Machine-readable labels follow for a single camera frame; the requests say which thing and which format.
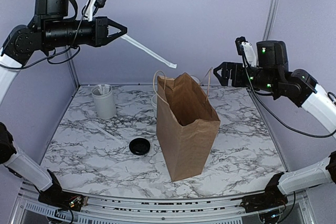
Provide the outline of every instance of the paper bag handle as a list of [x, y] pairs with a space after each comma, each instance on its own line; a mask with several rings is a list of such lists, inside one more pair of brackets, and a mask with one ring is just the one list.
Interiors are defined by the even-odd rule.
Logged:
[[158, 75], [158, 73], [163, 73], [163, 76], [164, 76], [164, 87], [163, 87], [163, 90], [165, 90], [166, 89], [166, 75], [164, 74], [164, 72], [163, 71], [161, 71], [161, 70], [158, 70], [157, 72], [155, 72], [155, 74], [154, 74], [154, 77], [153, 77], [153, 90], [154, 90], [154, 92], [155, 92], [155, 94], [157, 95], [157, 97], [159, 97], [163, 102], [165, 102], [166, 104], [168, 104], [159, 94], [158, 94], [158, 92], [156, 91], [156, 89], [155, 89], [155, 77]]
[[206, 90], [206, 102], [208, 101], [208, 99], [209, 99], [209, 87], [210, 87], [210, 76], [211, 76], [211, 74], [210, 74], [210, 72], [212, 71], [212, 68], [213, 67], [211, 67], [210, 69], [209, 69], [209, 71], [208, 71], [208, 73], [206, 73], [206, 75], [203, 77], [203, 79], [199, 82], [199, 84], [198, 85], [201, 85], [201, 83], [202, 83], [202, 81], [204, 81], [204, 79], [205, 79], [205, 77], [207, 76], [207, 75], [209, 75], [209, 79], [208, 79], [208, 88], [207, 88], [207, 90]]

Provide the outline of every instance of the white plastic stick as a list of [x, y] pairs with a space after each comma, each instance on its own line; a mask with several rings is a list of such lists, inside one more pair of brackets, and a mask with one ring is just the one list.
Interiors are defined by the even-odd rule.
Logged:
[[116, 138], [115, 136], [111, 135], [107, 131], [103, 130], [101, 127], [96, 126], [94, 123], [88, 122], [88, 124], [90, 124], [92, 127], [96, 128], [98, 131], [104, 133], [106, 136], [109, 136], [110, 138], [112, 138], [112, 139], [114, 139], [116, 141], [120, 141], [120, 139]]
[[131, 38], [127, 34], [121, 36], [121, 38], [124, 39], [124, 40], [126, 40], [126, 41], [128, 41], [132, 45], [140, 48], [141, 50], [145, 51], [147, 54], [149, 54], [150, 56], [152, 56], [155, 59], [159, 60], [160, 62], [165, 63], [168, 67], [170, 67], [170, 68], [177, 68], [177, 64], [173, 64], [173, 63], [167, 61], [166, 59], [164, 59], [160, 55], [154, 53], [151, 49], [145, 47], [144, 45], [142, 45], [141, 43], [137, 42], [135, 39]]

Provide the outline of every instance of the purple wall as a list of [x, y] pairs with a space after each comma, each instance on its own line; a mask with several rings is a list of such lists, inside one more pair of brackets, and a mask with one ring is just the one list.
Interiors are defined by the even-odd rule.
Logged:
[[[34, 14], [35, 0], [1, 0], [0, 44], [16, 25], [27, 24]], [[36, 52], [33, 61], [43, 56]], [[3, 104], [0, 121], [15, 142], [35, 161], [40, 161], [64, 109], [75, 91], [68, 66], [46, 62], [23, 70], [13, 82]], [[7, 223], [21, 180], [0, 168], [0, 220]]]
[[[83, 6], [86, 0], [77, 0]], [[150, 83], [163, 70], [203, 78], [210, 67], [239, 61], [234, 40], [262, 38], [270, 0], [108, 0], [97, 16], [108, 16], [129, 35], [167, 60], [169, 69], [125, 40], [84, 47], [76, 58], [80, 83]]]
[[[280, 0], [271, 39], [287, 45], [290, 70], [302, 68], [327, 90], [336, 92], [334, 80], [336, 37], [336, 0]], [[310, 114], [288, 99], [265, 99], [266, 104], [287, 124], [314, 134], [326, 130]], [[334, 138], [317, 139], [290, 132], [268, 114], [289, 168], [300, 169], [336, 151]], [[336, 186], [330, 184], [308, 191], [317, 223], [335, 223]]]

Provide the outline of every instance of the marble countertop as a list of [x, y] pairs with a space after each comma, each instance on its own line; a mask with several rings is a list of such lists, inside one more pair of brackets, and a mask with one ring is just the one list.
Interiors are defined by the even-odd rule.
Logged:
[[[245, 89], [211, 87], [209, 101], [221, 120], [201, 175], [171, 182], [156, 138], [151, 86], [114, 87], [118, 114], [101, 120], [91, 87], [81, 87], [51, 140], [42, 166], [62, 187], [81, 193], [128, 198], [199, 198], [263, 190], [285, 169], [270, 134]], [[145, 156], [129, 143], [144, 137]]]

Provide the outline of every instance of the black lid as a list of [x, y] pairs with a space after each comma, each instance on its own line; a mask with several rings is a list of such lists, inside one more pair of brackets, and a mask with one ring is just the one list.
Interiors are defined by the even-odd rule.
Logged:
[[142, 156], [149, 152], [151, 144], [147, 139], [136, 138], [130, 142], [130, 150], [133, 154]]

